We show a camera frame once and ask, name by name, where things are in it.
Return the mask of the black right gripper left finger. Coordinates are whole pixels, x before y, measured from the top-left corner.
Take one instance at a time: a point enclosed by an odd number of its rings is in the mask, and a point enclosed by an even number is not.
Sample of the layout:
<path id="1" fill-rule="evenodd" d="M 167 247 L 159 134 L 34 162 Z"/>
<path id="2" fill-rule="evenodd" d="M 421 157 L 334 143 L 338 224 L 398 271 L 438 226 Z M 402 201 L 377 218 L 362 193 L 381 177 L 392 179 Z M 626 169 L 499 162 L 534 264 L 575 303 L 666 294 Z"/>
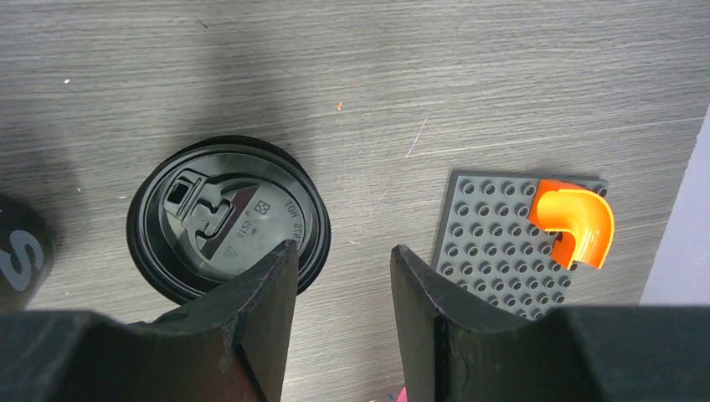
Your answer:
<path id="1" fill-rule="evenodd" d="M 91 311 L 1 317 L 4 401 L 278 401 L 296 304 L 286 240 L 234 279 L 130 324 Z"/>

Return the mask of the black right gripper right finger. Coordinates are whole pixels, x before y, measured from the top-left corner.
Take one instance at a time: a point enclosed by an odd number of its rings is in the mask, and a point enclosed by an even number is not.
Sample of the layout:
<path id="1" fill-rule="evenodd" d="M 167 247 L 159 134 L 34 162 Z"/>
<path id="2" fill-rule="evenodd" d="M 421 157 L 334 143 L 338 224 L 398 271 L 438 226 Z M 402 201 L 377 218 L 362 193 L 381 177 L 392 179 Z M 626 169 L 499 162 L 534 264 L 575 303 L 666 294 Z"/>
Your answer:
<path id="1" fill-rule="evenodd" d="M 462 290 L 409 247 L 390 275 L 411 401 L 706 401 L 706 307 L 554 309 L 517 317 Z"/>

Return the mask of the single black coffee cup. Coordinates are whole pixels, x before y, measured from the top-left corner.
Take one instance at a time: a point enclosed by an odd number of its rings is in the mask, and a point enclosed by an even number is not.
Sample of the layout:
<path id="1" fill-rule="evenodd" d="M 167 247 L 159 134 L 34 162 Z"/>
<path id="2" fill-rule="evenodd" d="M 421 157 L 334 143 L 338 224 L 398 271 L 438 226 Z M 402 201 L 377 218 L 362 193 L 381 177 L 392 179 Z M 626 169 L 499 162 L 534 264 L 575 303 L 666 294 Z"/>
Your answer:
<path id="1" fill-rule="evenodd" d="M 54 234 L 24 202 L 1 196 L 1 312 L 29 305 L 54 265 Z"/>

